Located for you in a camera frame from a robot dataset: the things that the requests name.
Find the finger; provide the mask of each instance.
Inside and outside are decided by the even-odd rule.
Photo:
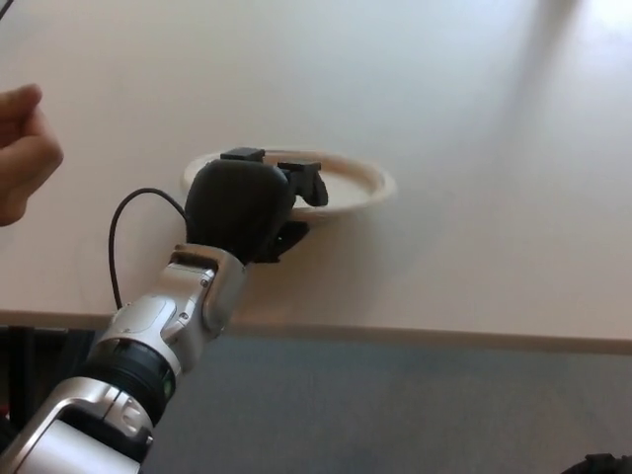
[[[21,136],[22,131],[17,123],[0,121],[0,148],[10,145]]]
[[[58,143],[43,136],[26,136],[0,149],[0,193],[48,177],[61,164]]]
[[[22,119],[41,101],[41,89],[35,84],[0,93],[0,120]]]
[[[0,198],[0,227],[15,224],[27,212],[29,199],[10,195]]]
[[[5,194],[7,200],[14,202],[13,205],[22,201],[26,202],[35,193],[35,191],[41,188],[41,186],[48,180],[48,178],[50,178],[50,175],[52,175],[56,169],[56,166],[48,166],[40,169],[39,172],[30,180],[22,183],[20,186]]]
[[[22,134],[25,136],[54,138],[52,129],[48,125],[48,120],[39,107],[36,107],[22,124]]]

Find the white plate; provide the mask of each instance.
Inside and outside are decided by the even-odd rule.
[[[200,156],[192,161],[182,177],[182,188],[187,195],[196,174],[206,163],[219,159],[220,153]],[[395,194],[393,178],[381,168],[341,155],[318,151],[266,150],[265,163],[313,163],[322,166],[320,175],[329,194],[329,203],[312,207],[299,197],[292,210],[292,219],[314,222],[349,214],[376,205]]]

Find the table surface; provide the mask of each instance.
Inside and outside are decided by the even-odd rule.
[[[397,199],[253,268],[236,333],[632,352],[628,2],[19,0],[0,88],[39,82],[66,153],[0,229],[0,322],[103,327],[107,233],[236,145],[342,152]],[[118,231],[123,298],[182,241]]]

